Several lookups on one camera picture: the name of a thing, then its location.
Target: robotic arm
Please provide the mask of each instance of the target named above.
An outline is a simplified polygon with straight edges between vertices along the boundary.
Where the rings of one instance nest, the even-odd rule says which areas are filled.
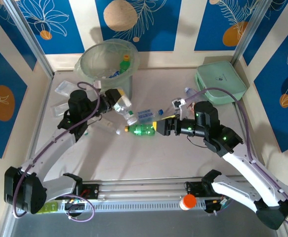
[[[220,124],[217,109],[210,102],[196,103],[194,112],[195,119],[181,120],[179,116],[173,116],[154,122],[154,128],[164,136],[169,136],[174,131],[175,135],[203,137],[207,148],[234,166],[254,188],[232,181],[219,171],[212,170],[203,177],[202,189],[228,196],[246,205],[265,225],[277,230],[288,217],[288,199],[284,195],[285,193],[288,197],[288,186],[274,177],[259,160],[251,158],[240,136]]]
[[[99,107],[93,117],[111,111],[117,102],[123,98],[127,99],[123,92],[118,89],[109,89],[99,97]],[[63,132],[73,125],[88,118],[96,108],[97,100],[90,101],[83,90],[73,91],[68,101],[69,110],[65,112],[58,129],[36,155],[23,163],[21,167],[10,167],[4,175],[4,201],[13,204],[13,196],[21,176],[25,173],[19,192],[17,194],[16,207],[32,214],[37,213],[46,201],[55,199],[65,194],[80,195],[82,193],[82,178],[65,173],[58,179],[45,182],[44,179],[50,168],[59,158],[74,145],[84,134],[88,125],[87,121],[77,125],[68,133],[57,139]],[[42,151],[43,154],[38,162],[35,158]]]

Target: orange bottle cap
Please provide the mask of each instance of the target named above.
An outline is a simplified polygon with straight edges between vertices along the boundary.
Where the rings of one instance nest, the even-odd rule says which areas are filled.
[[[129,61],[129,56],[126,54],[126,55],[124,55],[123,59],[124,59],[124,61],[128,62]]]
[[[187,207],[187,208],[193,208],[196,206],[197,204],[197,199],[195,198],[195,196],[193,196],[192,194],[188,194],[183,198],[183,204]]]

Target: green plastic bottle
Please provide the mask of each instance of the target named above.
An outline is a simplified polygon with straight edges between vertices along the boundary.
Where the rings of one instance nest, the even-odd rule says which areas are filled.
[[[125,72],[130,66],[129,56],[126,54],[123,57],[123,61],[120,63],[120,74]]]
[[[151,124],[126,126],[125,132],[131,132],[136,136],[154,136],[155,130]]]

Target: trash bin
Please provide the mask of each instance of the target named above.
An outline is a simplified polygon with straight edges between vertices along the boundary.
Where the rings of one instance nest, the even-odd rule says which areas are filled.
[[[129,56],[130,66],[122,74],[109,78],[120,70],[124,55]],[[89,83],[101,81],[101,92],[120,87],[128,98],[132,97],[132,75],[139,66],[136,47],[122,39],[108,39],[84,52],[75,65],[74,71]]]

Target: bottle cap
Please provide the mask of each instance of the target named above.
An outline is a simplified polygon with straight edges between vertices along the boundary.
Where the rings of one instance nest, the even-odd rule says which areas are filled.
[[[197,199],[195,198],[195,196],[193,196],[192,194],[188,194],[183,198],[183,204],[187,207],[187,208],[193,208],[196,206],[197,204]]]
[[[129,61],[129,56],[128,56],[127,54],[124,55],[123,60],[126,61],[126,62],[128,62],[128,61]]]

